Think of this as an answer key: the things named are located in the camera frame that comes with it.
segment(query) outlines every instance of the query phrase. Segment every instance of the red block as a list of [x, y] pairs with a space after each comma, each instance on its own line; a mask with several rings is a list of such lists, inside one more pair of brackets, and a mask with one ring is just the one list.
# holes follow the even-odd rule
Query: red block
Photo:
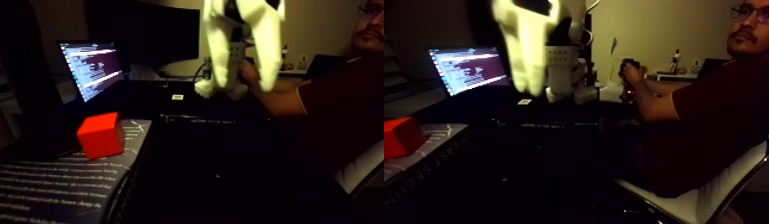
[[411, 117], [384, 122], [384, 158], [411, 155], [424, 142], [426, 135]]
[[95, 115], [84, 119], [76, 135], [84, 147], [88, 159], [102, 158], [123, 153], [123, 127], [119, 124], [117, 112]]

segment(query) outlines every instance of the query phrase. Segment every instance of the computer monitor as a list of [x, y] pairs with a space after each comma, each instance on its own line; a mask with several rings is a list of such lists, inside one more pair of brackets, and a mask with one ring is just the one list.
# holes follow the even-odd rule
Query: computer monitor
[[84, 102], [123, 80], [113, 43], [60, 42], [59, 48]]
[[498, 49], [429, 49], [433, 61], [451, 96], [479, 86], [509, 86]]

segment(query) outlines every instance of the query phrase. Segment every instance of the wall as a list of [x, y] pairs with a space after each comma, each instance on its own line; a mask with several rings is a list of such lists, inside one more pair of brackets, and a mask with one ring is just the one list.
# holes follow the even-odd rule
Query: wall
[[[165, 7], [202, 9], [203, 0], [139, 0]], [[312, 58], [315, 54], [347, 55], [351, 45], [351, 31], [356, 22], [356, 7], [365, 0], [287, 0], [287, 20], [282, 26], [282, 44], [289, 54], [285, 61], [296, 64], [302, 54]], [[209, 48], [203, 28], [200, 33], [200, 58], [209, 57]], [[179, 61], [166, 66], [172, 75], [191, 76], [203, 59]]]
[[475, 44], [465, 0], [402, 0], [387, 4], [387, 35], [405, 76], [437, 79], [426, 57], [429, 47]]
[[[596, 0], [587, 0], [587, 5]], [[609, 79], [612, 59], [633, 58], [656, 71], [670, 65], [676, 49], [688, 70], [696, 58], [730, 58], [729, 9], [741, 0], [602, 0], [590, 13], [593, 61], [599, 80]], [[615, 54], [610, 55], [613, 38]]]
[[[466, 0], [387, 2], [387, 33], [405, 75], [436, 79], [424, 50], [431, 46], [475, 46]], [[586, 0], [591, 5], [596, 0]], [[682, 51], [681, 65], [695, 58], [729, 58], [729, 8], [741, 0], [603, 0], [593, 14], [593, 61], [601, 81], [612, 59], [635, 58], [651, 70], [668, 66]], [[613, 38], [618, 45], [610, 55]]]
[[29, 0], [42, 32], [42, 48], [51, 73], [68, 74], [57, 40], [87, 40], [84, 0]]

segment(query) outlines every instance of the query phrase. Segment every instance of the chair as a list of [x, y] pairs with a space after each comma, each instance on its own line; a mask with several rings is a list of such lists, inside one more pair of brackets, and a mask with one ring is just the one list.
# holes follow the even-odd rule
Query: chair
[[715, 219], [769, 159], [769, 140], [745, 152], [731, 166], [700, 189], [678, 198], [659, 198], [625, 180], [615, 182], [656, 210], [681, 223], [704, 224]]

